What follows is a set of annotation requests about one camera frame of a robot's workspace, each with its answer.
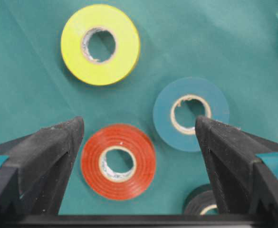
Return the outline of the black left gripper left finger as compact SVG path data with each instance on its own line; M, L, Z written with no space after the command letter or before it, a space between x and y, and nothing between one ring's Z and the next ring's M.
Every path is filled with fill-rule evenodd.
M18 215L57 215L84 137L84 120L0 144L0 225Z

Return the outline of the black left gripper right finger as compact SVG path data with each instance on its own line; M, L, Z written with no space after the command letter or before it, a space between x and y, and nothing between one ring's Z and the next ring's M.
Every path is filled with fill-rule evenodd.
M220 219L278 228L278 143L205 116L195 131Z

